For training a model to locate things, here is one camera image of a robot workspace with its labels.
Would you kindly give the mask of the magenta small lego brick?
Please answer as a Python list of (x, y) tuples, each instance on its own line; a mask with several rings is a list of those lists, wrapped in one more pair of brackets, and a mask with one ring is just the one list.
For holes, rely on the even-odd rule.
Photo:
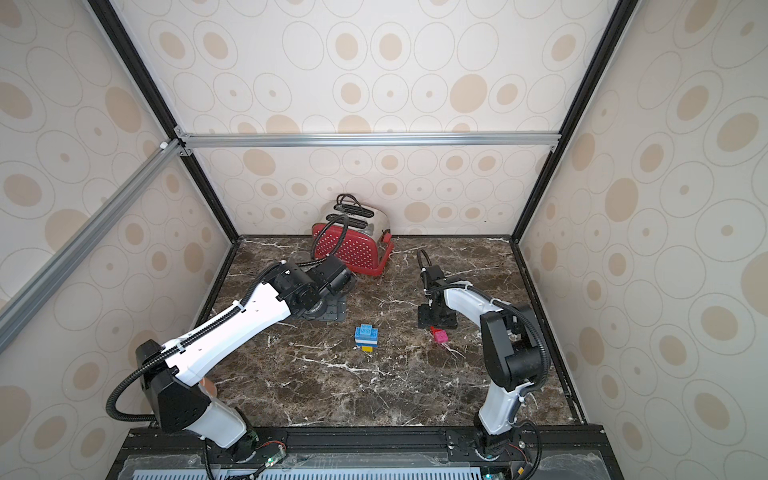
[(445, 344), (449, 341), (448, 334), (442, 329), (434, 329), (432, 335), (438, 344)]

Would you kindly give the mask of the blue long lego brick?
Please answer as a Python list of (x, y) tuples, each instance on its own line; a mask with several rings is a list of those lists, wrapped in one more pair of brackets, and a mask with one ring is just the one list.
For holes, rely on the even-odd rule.
[(373, 328), (373, 334), (370, 337), (364, 337), (360, 335), (359, 327), (355, 328), (355, 335), (354, 335), (355, 341), (362, 341), (362, 342), (374, 342), (378, 344), (378, 329)]

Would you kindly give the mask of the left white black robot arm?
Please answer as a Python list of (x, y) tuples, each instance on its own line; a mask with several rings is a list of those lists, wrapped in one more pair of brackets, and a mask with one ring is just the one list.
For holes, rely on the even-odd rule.
[(147, 341), (137, 368), (109, 395), (105, 411), (122, 422), (156, 421), (166, 433), (192, 432), (227, 450), (250, 449), (253, 431), (234, 408), (200, 384), (221, 360), (257, 334), (289, 317), (314, 320), (353, 282), (336, 243), (319, 259), (276, 261), (243, 297), (194, 330), (164, 344)]

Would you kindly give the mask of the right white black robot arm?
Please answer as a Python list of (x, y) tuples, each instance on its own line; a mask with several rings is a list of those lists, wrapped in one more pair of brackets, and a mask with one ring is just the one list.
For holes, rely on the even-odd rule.
[(480, 454), (492, 455), (512, 437), (524, 398), (547, 381), (551, 360), (546, 342), (525, 309), (458, 276), (446, 276), (423, 249), (417, 252), (417, 263), (426, 298), (417, 310), (418, 326), (451, 330), (462, 315), (479, 328), (491, 383), (475, 421), (475, 444)]

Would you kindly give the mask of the red polka dot toaster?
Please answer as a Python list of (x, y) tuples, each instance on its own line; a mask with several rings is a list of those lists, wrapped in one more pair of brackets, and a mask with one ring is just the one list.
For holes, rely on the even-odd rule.
[(341, 214), (348, 217), (348, 229), (334, 256), (354, 273), (380, 276), (394, 247), (389, 218), (382, 210), (362, 204), (352, 194), (339, 194), (321, 210), (319, 220), (311, 229), (317, 242), (312, 247), (312, 257), (326, 256), (336, 247), (343, 230), (343, 220), (336, 216)]

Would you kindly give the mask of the horizontal aluminium rail back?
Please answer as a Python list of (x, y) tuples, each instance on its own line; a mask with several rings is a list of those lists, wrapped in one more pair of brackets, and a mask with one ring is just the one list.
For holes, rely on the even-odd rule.
[(558, 145), (553, 131), (522, 132), (372, 132), (372, 133), (228, 133), (202, 134), (181, 130), (173, 141), (186, 150), (317, 150), (399, 147), (492, 147)]

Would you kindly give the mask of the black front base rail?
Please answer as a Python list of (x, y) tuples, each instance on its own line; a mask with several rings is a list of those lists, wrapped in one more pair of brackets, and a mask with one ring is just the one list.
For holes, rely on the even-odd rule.
[(110, 479), (620, 479), (605, 430), (537, 427), (499, 436), (470, 426), (259, 428), (255, 451), (193, 434), (129, 432)]

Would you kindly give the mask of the diagonal aluminium rail left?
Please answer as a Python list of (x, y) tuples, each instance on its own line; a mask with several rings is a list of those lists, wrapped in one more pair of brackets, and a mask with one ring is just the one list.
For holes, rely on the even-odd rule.
[(169, 140), (156, 150), (9, 301), (1, 312), (3, 350), (119, 222), (166, 164), (181, 154), (181, 150), (178, 139)]

